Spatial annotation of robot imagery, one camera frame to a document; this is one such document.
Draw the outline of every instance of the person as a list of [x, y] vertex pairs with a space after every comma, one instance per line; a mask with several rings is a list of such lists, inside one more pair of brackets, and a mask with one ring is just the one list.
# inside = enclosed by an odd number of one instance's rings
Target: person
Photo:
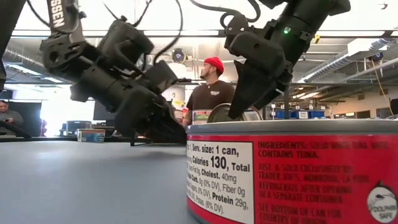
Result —
[[192, 111], [212, 110], [222, 103], [231, 103], [235, 89], [232, 85], [219, 80], [224, 72], [224, 65], [218, 57], [206, 58], [201, 70], [200, 78], [206, 84], [197, 86], [189, 97], [183, 125], [192, 123]]
[[[18, 112], [8, 109], [8, 102], [5, 100], [0, 100], [0, 120], [6, 121], [16, 126], [20, 126], [24, 123], [22, 116]], [[0, 128], [0, 133], [6, 133], [6, 135], [15, 135], [15, 133], [6, 128]]]

